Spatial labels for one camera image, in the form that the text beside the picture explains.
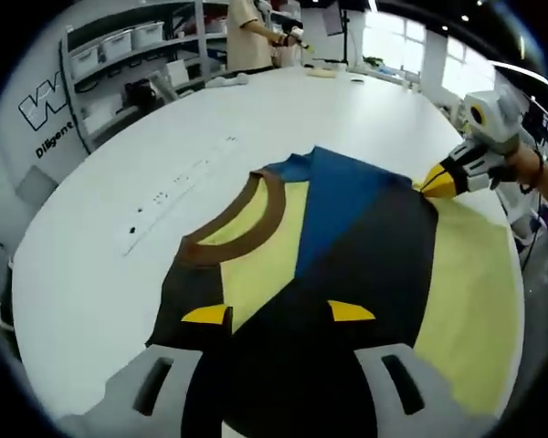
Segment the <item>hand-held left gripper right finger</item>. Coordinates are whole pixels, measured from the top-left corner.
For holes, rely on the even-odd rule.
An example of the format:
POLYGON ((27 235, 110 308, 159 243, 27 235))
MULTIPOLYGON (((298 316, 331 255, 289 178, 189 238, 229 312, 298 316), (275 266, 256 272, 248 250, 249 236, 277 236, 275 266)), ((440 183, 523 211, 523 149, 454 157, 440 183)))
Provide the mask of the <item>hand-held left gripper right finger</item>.
POLYGON ((495 423, 453 394, 428 338, 426 299, 377 301, 370 310, 332 300, 326 343, 329 437, 481 437, 495 423))

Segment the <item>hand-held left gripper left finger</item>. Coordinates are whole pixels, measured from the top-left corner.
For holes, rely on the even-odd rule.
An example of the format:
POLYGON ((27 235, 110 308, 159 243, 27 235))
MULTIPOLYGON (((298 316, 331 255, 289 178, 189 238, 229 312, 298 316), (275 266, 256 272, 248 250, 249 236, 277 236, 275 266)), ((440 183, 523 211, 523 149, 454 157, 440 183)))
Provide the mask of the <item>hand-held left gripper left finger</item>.
POLYGON ((181 437, 204 349, 151 345, 112 375, 101 401, 70 417, 72 437, 181 437))

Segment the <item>person's right hand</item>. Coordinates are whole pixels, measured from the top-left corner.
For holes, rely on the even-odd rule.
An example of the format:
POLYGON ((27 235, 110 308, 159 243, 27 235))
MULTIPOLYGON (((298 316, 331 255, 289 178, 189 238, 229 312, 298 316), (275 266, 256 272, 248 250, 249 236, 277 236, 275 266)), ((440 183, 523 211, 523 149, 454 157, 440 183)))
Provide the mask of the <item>person's right hand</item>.
POLYGON ((531 193, 541 180, 544 159, 540 152, 527 145, 519 146, 504 157, 504 164, 494 168, 491 174, 491 189, 500 183, 518 183, 522 194, 531 193))

